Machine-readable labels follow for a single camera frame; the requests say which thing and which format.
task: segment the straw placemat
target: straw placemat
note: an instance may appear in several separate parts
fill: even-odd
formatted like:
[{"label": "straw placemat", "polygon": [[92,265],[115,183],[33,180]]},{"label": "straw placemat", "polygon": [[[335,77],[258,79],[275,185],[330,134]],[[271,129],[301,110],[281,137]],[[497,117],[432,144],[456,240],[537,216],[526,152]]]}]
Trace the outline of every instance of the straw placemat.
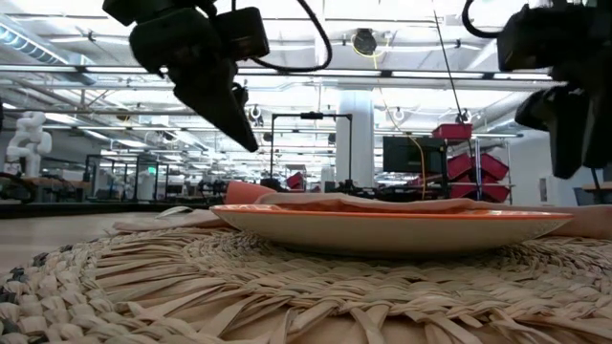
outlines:
[{"label": "straw placemat", "polygon": [[233,229],[63,247],[4,277],[3,343],[609,343],[612,242],[365,262]]}]

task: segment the red storage bin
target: red storage bin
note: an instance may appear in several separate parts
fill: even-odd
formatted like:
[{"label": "red storage bin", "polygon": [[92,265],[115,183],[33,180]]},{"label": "red storage bin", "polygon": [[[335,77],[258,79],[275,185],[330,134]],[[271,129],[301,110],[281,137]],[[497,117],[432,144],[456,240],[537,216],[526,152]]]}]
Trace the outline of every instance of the red storage bin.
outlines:
[{"label": "red storage bin", "polygon": [[293,176],[287,178],[287,186],[291,189],[304,189],[304,176],[301,172],[295,173]]},{"label": "red storage bin", "polygon": [[[470,183],[470,177],[465,176],[457,181],[458,183]],[[476,192],[476,185],[452,185],[450,187],[451,198],[463,198],[470,193]]]},{"label": "red storage bin", "polygon": [[471,139],[471,124],[440,124],[431,132],[431,136],[437,139],[469,140]]},{"label": "red storage bin", "polygon": [[[482,179],[482,184],[497,183],[497,180],[492,176],[485,176]],[[506,202],[508,195],[510,195],[510,188],[503,185],[483,185],[482,193],[489,196],[493,200],[499,203]]]},{"label": "red storage bin", "polygon": [[487,153],[480,155],[480,167],[489,176],[494,177],[495,182],[503,180],[510,170],[504,162]]},{"label": "red storage bin", "polygon": [[456,156],[447,161],[448,167],[448,179],[454,181],[454,179],[461,177],[466,172],[471,170],[471,161],[468,153]]}]

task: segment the wooden table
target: wooden table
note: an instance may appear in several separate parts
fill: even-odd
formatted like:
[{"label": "wooden table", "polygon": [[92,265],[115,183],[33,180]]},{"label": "wooden table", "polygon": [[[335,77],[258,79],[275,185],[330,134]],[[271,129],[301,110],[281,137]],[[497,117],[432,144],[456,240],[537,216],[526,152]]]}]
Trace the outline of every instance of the wooden table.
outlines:
[{"label": "wooden table", "polygon": [[[612,182],[603,182],[600,183],[601,190],[605,190],[606,192],[612,192]],[[585,184],[582,186],[582,190],[588,192],[594,192],[596,187],[594,184]]]},{"label": "wooden table", "polygon": [[114,233],[116,221],[151,219],[156,213],[119,213],[0,220],[0,275],[31,257]]}]

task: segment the plate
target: plate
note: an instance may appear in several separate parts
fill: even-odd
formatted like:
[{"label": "plate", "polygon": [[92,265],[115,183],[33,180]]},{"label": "plate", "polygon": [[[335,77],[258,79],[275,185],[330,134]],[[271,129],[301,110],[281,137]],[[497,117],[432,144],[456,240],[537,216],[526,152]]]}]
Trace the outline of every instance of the plate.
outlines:
[{"label": "plate", "polygon": [[537,238],[573,218],[506,210],[417,214],[303,209],[303,204],[250,204],[217,205],[211,211],[238,229],[281,245],[340,254],[452,253],[500,247]]}]

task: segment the monitor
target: monitor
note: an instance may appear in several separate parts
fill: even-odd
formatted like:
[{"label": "monitor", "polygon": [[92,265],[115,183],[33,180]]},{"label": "monitor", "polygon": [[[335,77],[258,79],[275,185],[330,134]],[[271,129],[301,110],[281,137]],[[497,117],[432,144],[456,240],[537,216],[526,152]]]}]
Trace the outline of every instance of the monitor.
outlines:
[{"label": "monitor", "polygon": [[[442,173],[442,164],[447,160],[444,140],[433,138],[415,140],[423,149],[426,172]],[[384,172],[422,173],[419,147],[407,137],[382,138],[382,170]]]}]

